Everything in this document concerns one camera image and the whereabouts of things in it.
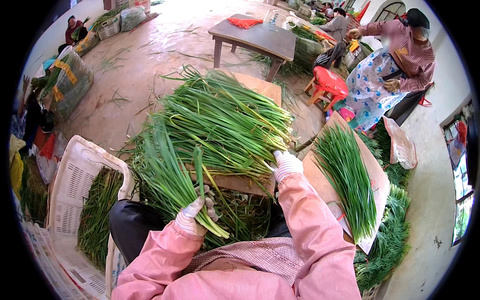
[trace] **cardboard sheet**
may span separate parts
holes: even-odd
[[[337,113],[334,112],[324,128],[320,131],[320,135],[323,134],[325,127],[335,126],[335,123],[340,125],[342,128],[349,128],[349,125],[343,118]],[[390,192],[390,181],[385,175],[382,167],[378,164],[375,157],[370,153],[367,146],[362,142],[362,140],[356,135],[356,140],[360,148],[360,153],[367,168],[370,180],[374,181],[372,185],[372,190],[374,191],[374,200],[375,206],[377,208],[377,221],[375,224],[375,233],[373,236],[361,240],[358,243],[358,246],[366,254],[370,252],[372,248],[373,241],[378,231],[380,221],[382,220],[383,212],[385,209],[385,204],[387,200],[388,193]],[[328,179],[323,175],[322,171],[316,165],[314,147],[312,147],[305,158],[303,159],[303,174],[307,177],[308,181],[312,187],[317,191],[318,195],[327,203],[332,203],[328,207],[333,213],[335,218],[339,218],[343,215],[343,210],[341,204],[336,204],[335,202],[340,202],[340,197],[336,193],[333,186],[328,182]],[[347,218],[343,217],[339,220],[340,225],[343,230],[351,237],[351,232],[347,222]]]

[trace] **wooden table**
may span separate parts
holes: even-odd
[[[320,131],[320,135],[324,133],[325,128],[335,126],[335,123],[340,125],[341,128],[350,128],[347,122],[340,116],[340,114],[334,111],[328,122],[325,124],[324,128]],[[370,180],[374,182],[372,185],[372,190],[375,191],[373,197],[375,201],[375,206],[377,208],[375,233],[369,238],[360,240],[358,243],[358,247],[366,254],[368,254],[370,252],[370,249],[372,248],[373,241],[375,240],[378,227],[384,214],[387,196],[390,192],[390,181],[388,180],[387,176],[382,170],[382,167],[380,167],[375,157],[371,154],[367,146],[356,134],[355,139],[357,140],[357,144],[360,148],[360,154],[365,163],[365,167],[369,174]],[[317,167],[314,146],[310,148],[302,162],[303,174],[308,179],[313,189],[316,190],[320,198],[322,198],[325,203],[329,204],[328,208],[335,216],[335,218],[339,219],[343,215],[343,210],[338,204],[340,198],[333,186],[325,177],[325,175],[323,175],[322,171],[320,171],[320,169]],[[339,223],[342,226],[344,232],[347,233],[344,234],[344,240],[353,243],[353,240],[350,238],[351,232],[347,222],[347,218],[340,218]]]
[[[253,19],[242,14],[235,14],[232,18]],[[249,29],[239,28],[225,19],[208,30],[215,40],[214,68],[220,67],[222,42],[232,45],[235,53],[237,46],[269,56],[274,63],[268,73],[266,81],[272,82],[280,66],[292,61],[295,54],[295,34],[278,26],[263,23]]]

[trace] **red plastic stool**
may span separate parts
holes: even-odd
[[[319,100],[324,100],[328,103],[324,111],[328,111],[333,104],[338,100],[345,99],[348,95],[345,81],[334,72],[320,66],[313,69],[313,78],[305,87],[304,92],[308,93],[312,87],[315,87],[315,90],[308,100],[307,106]]]

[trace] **yellow tape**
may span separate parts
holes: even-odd
[[[59,88],[57,88],[57,85],[53,86],[53,95],[55,96],[56,102],[63,100],[63,94],[61,93],[61,91],[59,91]]]
[[[56,59],[53,64],[54,64],[55,67],[59,67],[62,70],[64,70],[65,73],[67,74],[68,78],[70,79],[70,81],[73,84],[75,84],[77,82],[77,77],[75,77],[73,72],[70,70],[70,66],[68,64],[64,63],[63,61],[60,61],[59,59]]]

